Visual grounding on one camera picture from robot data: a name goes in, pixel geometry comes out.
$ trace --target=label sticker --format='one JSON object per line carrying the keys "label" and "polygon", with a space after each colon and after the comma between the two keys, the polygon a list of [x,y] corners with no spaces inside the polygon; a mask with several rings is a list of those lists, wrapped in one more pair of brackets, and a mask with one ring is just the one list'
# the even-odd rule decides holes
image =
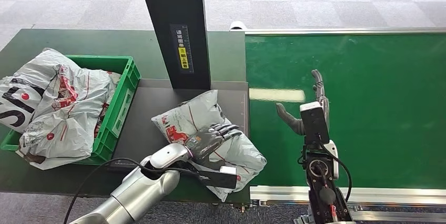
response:
{"label": "label sticker", "polygon": [[174,41],[174,47],[178,52],[178,66],[181,73],[193,74],[192,54],[190,52],[189,31],[187,25],[171,24],[170,32]]}

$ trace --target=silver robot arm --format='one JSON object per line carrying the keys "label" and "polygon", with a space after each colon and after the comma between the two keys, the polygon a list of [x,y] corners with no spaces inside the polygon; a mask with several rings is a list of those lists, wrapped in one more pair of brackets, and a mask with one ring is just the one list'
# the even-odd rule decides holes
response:
{"label": "silver robot arm", "polygon": [[[187,161],[189,150],[181,144],[170,144],[142,160],[154,168],[166,168],[176,161]],[[157,179],[146,177],[141,168],[131,171],[104,203],[70,224],[130,224],[140,220],[164,196],[178,185],[180,173],[166,171]]]}
{"label": "silver robot arm", "polygon": [[[209,155],[226,140],[242,134],[237,128],[237,125],[232,124],[215,124],[205,127],[189,137],[184,146],[169,144],[153,155],[144,158],[141,165],[146,168],[150,167],[150,169],[164,169],[178,161],[192,160],[205,167],[219,170],[225,165],[225,162],[211,162]],[[228,188],[234,189],[237,176],[232,174],[231,178],[233,187]],[[168,170],[162,174],[150,174],[137,167],[124,178],[122,184],[111,193],[110,198],[89,214],[70,224],[134,223],[140,220],[164,196],[171,193],[177,187],[179,180],[180,173],[176,170]]]}

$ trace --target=plastic mailer bag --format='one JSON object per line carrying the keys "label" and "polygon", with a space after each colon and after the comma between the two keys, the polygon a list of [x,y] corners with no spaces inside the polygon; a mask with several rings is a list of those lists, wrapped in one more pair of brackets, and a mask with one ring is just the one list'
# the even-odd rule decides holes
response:
{"label": "plastic mailer bag", "polygon": [[[169,110],[151,120],[170,142],[184,144],[189,136],[199,129],[216,123],[230,123],[217,104],[217,90],[207,91],[181,106]],[[237,185],[235,189],[208,186],[222,202],[231,192],[242,190],[245,185],[258,175],[266,165],[266,158],[257,150],[252,142],[242,134],[224,142],[210,156],[211,162],[225,161],[226,166],[235,167]],[[215,171],[191,162],[197,169]]]}
{"label": "plastic mailer bag", "polygon": [[44,91],[16,152],[39,169],[91,155],[99,114],[114,92],[106,71],[83,69],[66,59],[58,65],[56,76]]}
{"label": "plastic mailer bag", "polygon": [[49,82],[69,61],[56,50],[45,49],[13,76],[0,80],[0,123],[23,133]]}

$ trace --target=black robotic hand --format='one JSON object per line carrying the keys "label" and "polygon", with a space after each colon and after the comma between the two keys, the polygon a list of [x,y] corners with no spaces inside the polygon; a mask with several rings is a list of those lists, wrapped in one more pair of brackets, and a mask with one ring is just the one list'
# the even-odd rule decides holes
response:
{"label": "black robotic hand", "polygon": [[225,141],[242,134],[237,130],[239,126],[233,124],[215,124],[200,129],[196,134],[185,141],[185,146],[192,154],[192,160],[212,170],[219,170],[225,165],[224,160],[211,162],[209,155],[220,147]]}
{"label": "black robotic hand", "polygon": [[[322,75],[318,70],[312,70],[311,74],[315,78],[315,84],[313,85],[313,90],[316,92],[316,101],[322,106],[327,128],[329,128],[329,103],[328,98],[325,96],[325,88],[323,86]],[[302,119],[297,119],[285,110],[282,103],[276,103],[276,110],[279,117],[298,135],[305,135],[305,128],[303,126]]]}

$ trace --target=black cable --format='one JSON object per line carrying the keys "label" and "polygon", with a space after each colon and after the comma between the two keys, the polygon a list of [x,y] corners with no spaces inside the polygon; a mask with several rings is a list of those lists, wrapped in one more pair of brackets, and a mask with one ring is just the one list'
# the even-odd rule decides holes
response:
{"label": "black cable", "polygon": [[347,173],[347,177],[348,177],[348,180],[349,180],[349,188],[348,188],[348,191],[347,191],[347,195],[346,195],[346,202],[348,202],[348,199],[350,198],[350,193],[351,193],[351,174],[350,174],[350,171],[349,171],[349,169],[347,168],[347,166],[341,161],[341,160],[339,160],[339,158],[337,158],[337,157],[335,157],[329,150],[327,150],[327,148],[323,145],[323,143],[321,142],[321,141],[319,141],[319,144],[320,144],[320,146],[322,147],[322,149],[331,157],[331,158],[333,158],[334,160],[336,160],[343,168],[344,168],[344,170],[346,171],[346,173]]}
{"label": "black cable", "polygon": [[111,162],[113,162],[113,161],[118,161],[118,160],[121,160],[121,161],[128,161],[128,162],[134,163],[134,164],[136,164],[137,166],[139,166],[139,167],[141,168],[141,170],[146,170],[146,171],[148,171],[148,172],[152,172],[152,173],[161,173],[161,172],[165,172],[165,171],[169,171],[169,170],[176,170],[176,171],[178,171],[178,172],[184,172],[184,173],[191,174],[191,175],[194,175],[194,176],[196,176],[196,177],[199,177],[199,175],[198,175],[197,173],[195,173],[195,172],[193,172],[193,171],[190,171],[190,170],[186,170],[186,169],[181,169],[181,168],[164,168],[164,169],[152,170],[152,169],[149,169],[149,168],[144,167],[142,164],[140,164],[140,163],[138,163],[137,161],[134,161],[134,160],[132,160],[132,159],[130,159],[130,158],[120,157],[120,158],[114,158],[114,159],[111,159],[111,160],[109,160],[109,161],[107,161],[107,162],[105,162],[105,163],[99,165],[99,166],[96,167],[94,170],[92,170],[92,171],[90,172],[90,174],[88,174],[87,177],[85,177],[84,181],[82,181],[82,183],[80,183],[79,188],[77,188],[77,191],[76,191],[76,193],[74,194],[74,197],[73,197],[73,199],[71,200],[71,203],[70,203],[70,205],[69,205],[69,207],[68,207],[67,214],[65,215],[64,224],[67,224],[67,222],[68,222],[68,217],[69,217],[69,214],[70,214],[70,212],[71,212],[71,210],[72,210],[72,208],[73,208],[74,202],[76,201],[76,198],[79,196],[80,190],[81,190],[82,187],[84,186],[85,182],[86,182],[86,181],[93,175],[93,173],[95,173],[95,172],[96,172],[97,170],[99,170],[101,167],[103,167],[103,166],[105,166],[105,165],[107,165],[107,164],[109,164],[109,163],[111,163]]}

